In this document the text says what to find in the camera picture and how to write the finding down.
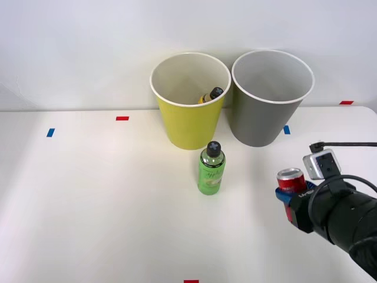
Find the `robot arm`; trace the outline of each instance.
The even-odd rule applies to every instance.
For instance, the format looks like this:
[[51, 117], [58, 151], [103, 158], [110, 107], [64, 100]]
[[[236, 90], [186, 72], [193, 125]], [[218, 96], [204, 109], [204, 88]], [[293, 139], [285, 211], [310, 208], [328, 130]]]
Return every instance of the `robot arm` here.
[[313, 153], [303, 161], [310, 178], [325, 181], [317, 187], [307, 182], [307, 190], [301, 193], [277, 188], [276, 196], [288, 206], [295, 227], [306, 233], [314, 231], [337, 245], [377, 280], [377, 199], [358, 192], [344, 179], [363, 182], [376, 192], [377, 187], [363, 178], [341, 175], [333, 151], [323, 150], [328, 144], [321, 144], [311, 145]]

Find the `gray bucket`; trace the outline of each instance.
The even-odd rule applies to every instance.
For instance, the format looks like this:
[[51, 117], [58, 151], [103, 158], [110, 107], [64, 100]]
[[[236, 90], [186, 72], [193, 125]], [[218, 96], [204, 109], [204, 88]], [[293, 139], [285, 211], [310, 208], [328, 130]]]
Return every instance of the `gray bucket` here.
[[256, 147], [275, 140], [315, 84], [308, 65], [277, 50], [242, 55], [233, 64], [232, 77], [230, 128], [240, 142]]

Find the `yellow bucket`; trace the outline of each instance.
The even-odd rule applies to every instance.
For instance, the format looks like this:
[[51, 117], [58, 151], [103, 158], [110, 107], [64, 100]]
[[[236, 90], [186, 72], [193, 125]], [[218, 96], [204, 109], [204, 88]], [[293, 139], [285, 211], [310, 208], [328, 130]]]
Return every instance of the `yellow bucket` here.
[[[150, 84], [174, 145], [200, 149], [211, 141], [231, 81], [224, 63], [203, 53], [178, 54], [156, 66]], [[224, 92], [212, 101], [197, 104], [215, 87]]]

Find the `bottle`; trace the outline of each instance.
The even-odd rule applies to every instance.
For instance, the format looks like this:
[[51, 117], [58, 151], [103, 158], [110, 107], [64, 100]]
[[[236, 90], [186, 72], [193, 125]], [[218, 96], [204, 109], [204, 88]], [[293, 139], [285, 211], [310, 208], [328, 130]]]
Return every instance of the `bottle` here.
[[211, 141], [200, 153], [199, 191], [205, 195], [213, 195], [220, 189], [225, 167], [225, 155], [217, 141]]
[[206, 93], [202, 97], [200, 97], [198, 104], [206, 103], [208, 101], [214, 100], [215, 98], [219, 97], [223, 93], [223, 89], [221, 87], [215, 87], [212, 89], [210, 93]]

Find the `bucket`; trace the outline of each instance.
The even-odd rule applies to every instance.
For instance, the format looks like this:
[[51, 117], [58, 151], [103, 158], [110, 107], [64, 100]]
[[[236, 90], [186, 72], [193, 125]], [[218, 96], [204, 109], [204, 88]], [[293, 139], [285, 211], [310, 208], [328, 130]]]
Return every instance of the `bucket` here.
[[242, 55], [233, 64], [232, 77], [230, 128], [240, 142], [255, 147], [275, 140], [315, 84], [308, 65], [277, 50]]
[[[207, 54], [177, 54], [156, 66], [150, 85], [174, 145], [194, 150], [212, 140], [231, 81], [224, 63]], [[215, 87], [224, 92], [212, 101], [198, 104], [200, 97]]]

